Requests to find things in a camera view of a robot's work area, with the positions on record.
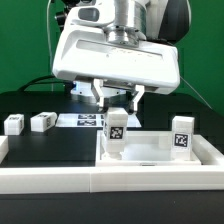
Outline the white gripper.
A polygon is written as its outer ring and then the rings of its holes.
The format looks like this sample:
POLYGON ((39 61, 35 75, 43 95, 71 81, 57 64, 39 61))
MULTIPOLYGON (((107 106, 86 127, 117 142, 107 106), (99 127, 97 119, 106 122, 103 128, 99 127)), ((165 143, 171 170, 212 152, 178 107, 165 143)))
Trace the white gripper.
POLYGON ((53 74, 64 80, 96 78, 92 93, 99 111, 106 111, 103 81, 136 85, 129 111, 138 111, 138 102, 148 91, 169 94, 180 83, 177 49, 141 41, 137 48, 106 41, 100 28, 68 25, 61 33, 53 62, 53 74))

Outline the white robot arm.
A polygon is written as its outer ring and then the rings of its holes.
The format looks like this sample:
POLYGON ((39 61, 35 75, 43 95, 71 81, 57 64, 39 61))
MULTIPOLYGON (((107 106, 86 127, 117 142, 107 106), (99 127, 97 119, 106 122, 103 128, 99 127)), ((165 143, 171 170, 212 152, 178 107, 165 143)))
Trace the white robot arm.
POLYGON ((178 50, 188 32, 188 0, 63 0, 66 14, 53 74, 89 82, 96 102, 106 107, 104 87, 129 90, 129 110, 144 93, 169 94, 180 83, 178 50))

